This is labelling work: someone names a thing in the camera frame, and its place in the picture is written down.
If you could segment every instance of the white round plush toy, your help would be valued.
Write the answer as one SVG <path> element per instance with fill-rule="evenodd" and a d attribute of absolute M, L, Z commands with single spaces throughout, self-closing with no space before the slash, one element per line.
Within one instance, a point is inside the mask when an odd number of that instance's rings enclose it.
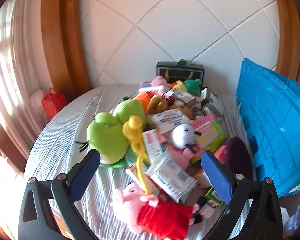
<path fill-rule="evenodd" d="M 189 147 L 195 143 L 194 129 L 189 124 L 181 124 L 172 131 L 171 139 L 173 144 L 179 149 Z"/>

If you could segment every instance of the black box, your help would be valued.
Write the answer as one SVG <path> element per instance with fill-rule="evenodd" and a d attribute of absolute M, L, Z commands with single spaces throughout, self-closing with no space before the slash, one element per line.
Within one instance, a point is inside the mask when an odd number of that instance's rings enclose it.
<path fill-rule="evenodd" d="M 157 76 L 164 76 L 168 83 L 177 80 L 201 79 L 203 87 L 204 68 L 202 65 L 194 64 L 186 60 L 166 61 L 157 63 Z"/>

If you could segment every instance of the dark purple plush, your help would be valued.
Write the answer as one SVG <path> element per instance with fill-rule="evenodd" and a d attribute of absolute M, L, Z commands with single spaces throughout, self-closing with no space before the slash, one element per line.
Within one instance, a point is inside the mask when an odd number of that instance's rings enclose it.
<path fill-rule="evenodd" d="M 238 137 L 232 137 L 226 144 L 225 165 L 234 173 L 241 173 L 247 179 L 252 179 L 252 163 L 247 148 Z"/>

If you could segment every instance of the metal screw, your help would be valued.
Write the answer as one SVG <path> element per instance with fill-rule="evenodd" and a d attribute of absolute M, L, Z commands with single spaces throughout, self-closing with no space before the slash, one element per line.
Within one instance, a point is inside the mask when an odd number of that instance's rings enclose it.
<path fill-rule="evenodd" d="M 243 180 L 243 175 L 241 173 L 237 173 L 235 175 L 235 177 L 238 179 L 238 180 Z"/>
<path fill-rule="evenodd" d="M 272 184 L 272 179 L 271 178 L 266 178 L 266 183 Z"/>
<path fill-rule="evenodd" d="M 29 180 L 28 180 L 28 183 L 34 183 L 35 182 L 35 177 L 31 177 Z"/>
<path fill-rule="evenodd" d="M 57 176 L 57 179 L 58 180 L 64 180 L 66 178 L 67 174 L 65 173 L 60 173 L 58 176 Z"/>

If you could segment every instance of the blue plastic crate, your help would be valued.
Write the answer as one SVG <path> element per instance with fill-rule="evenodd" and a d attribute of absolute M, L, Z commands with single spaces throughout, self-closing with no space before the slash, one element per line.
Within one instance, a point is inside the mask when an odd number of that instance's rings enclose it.
<path fill-rule="evenodd" d="M 259 180 L 279 197 L 300 191 L 300 85 L 245 58 L 237 88 Z"/>

